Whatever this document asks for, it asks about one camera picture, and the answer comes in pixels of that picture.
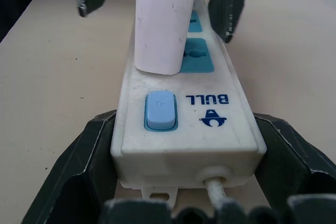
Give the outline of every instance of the blue rocker switch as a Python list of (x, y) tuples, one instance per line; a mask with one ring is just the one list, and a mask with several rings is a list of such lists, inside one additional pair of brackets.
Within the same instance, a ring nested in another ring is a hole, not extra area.
[(169, 130), (175, 126), (175, 98), (170, 91), (152, 91), (146, 100), (145, 120), (152, 130)]

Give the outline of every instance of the power strip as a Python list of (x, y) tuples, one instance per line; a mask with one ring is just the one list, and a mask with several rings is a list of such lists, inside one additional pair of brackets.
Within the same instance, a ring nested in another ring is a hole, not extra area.
[[(133, 29), (111, 144), (121, 185), (141, 189), (143, 198), (168, 194), (171, 207), (179, 188), (204, 188), (213, 177), (221, 178), (224, 187), (243, 185), (266, 152), (224, 44), (211, 28), (205, 1), (195, 0), (193, 10), (202, 29), (187, 37), (206, 42), (213, 71), (164, 76), (138, 70)], [(198, 53), (190, 49), (185, 57), (207, 57), (196, 46)]]

